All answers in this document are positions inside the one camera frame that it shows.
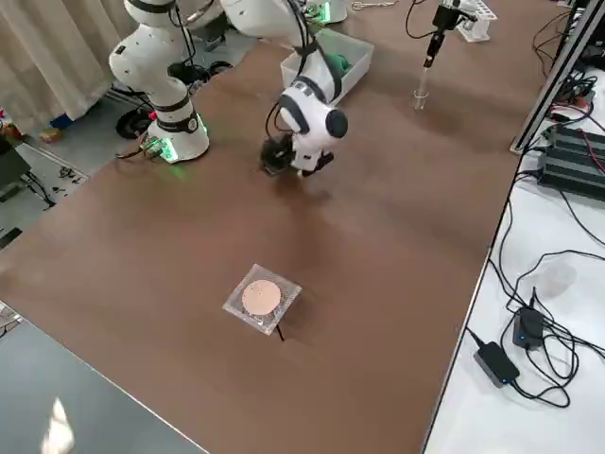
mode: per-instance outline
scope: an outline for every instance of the curtain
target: curtain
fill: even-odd
[[[0,0],[0,106],[22,132],[76,119],[107,92],[136,28],[123,0]]]

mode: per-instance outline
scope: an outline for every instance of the brown tabletop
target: brown tabletop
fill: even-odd
[[[103,168],[0,255],[0,299],[213,454],[416,452],[540,87],[531,36],[556,12],[491,6],[493,40],[450,34],[420,114],[407,5],[351,13],[372,67],[336,161],[302,182],[258,171],[288,54],[258,44],[197,97],[206,156]],[[285,342],[221,308],[254,263],[302,286]]]

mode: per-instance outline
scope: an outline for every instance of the black power adapter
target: black power adapter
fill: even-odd
[[[545,316],[531,307],[522,307],[514,316],[512,343],[533,350],[541,347],[544,342]]]
[[[519,370],[495,342],[484,343],[475,353],[475,360],[497,388],[502,388],[519,376]]]

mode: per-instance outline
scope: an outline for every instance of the floor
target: floor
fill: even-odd
[[[229,30],[225,43],[212,52],[204,52],[197,45],[194,63],[208,66],[214,61],[228,61],[237,65],[255,42],[253,38]],[[60,202],[130,143],[120,137],[114,128],[117,119],[132,108],[132,104],[128,102],[106,96],[86,116],[65,130],[59,142],[46,144],[28,138],[28,144],[21,145],[17,150],[43,181],[54,200]],[[63,166],[73,168],[75,177],[61,178]],[[45,202],[28,191],[22,191],[11,200],[0,203],[0,232],[2,229],[7,232],[14,227],[25,230],[46,209]]]
[[[228,61],[236,65],[255,41],[229,31],[225,43],[211,53],[199,50],[195,63],[207,66]],[[48,145],[28,138],[17,151],[54,201],[61,203],[129,144],[114,127],[132,108],[126,101],[106,96],[64,131],[59,142]],[[73,169],[72,176],[62,178],[62,167]],[[15,227],[24,231],[47,210],[44,201],[23,190],[0,203],[0,232]],[[1,452],[39,452],[57,398],[75,433],[72,454],[201,452],[28,322],[0,340],[0,364],[0,400],[4,409],[12,409],[10,413],[0,411]]]
[[[1,452],[40,452],[58,399],[74,434],[70,454],[205,452],[27,322],[0,340],[0,364],[10,409],[0,411]]]

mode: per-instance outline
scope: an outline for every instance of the metal frame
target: metal frame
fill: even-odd
[[[569,37],[560,56],[555,60],[553,67],[542,87],[538,100],[526,118],[521,132],[515,137],[510,150],[521,153],[532,140],[534,134],[542,124],[546,111],[552,104],[555,95],[559,92],[565,78],[573,69],[578,57],[593,35],[596,26],[605,14],[605,0],[593,0],[588,4],[582,14],[574,34]]]

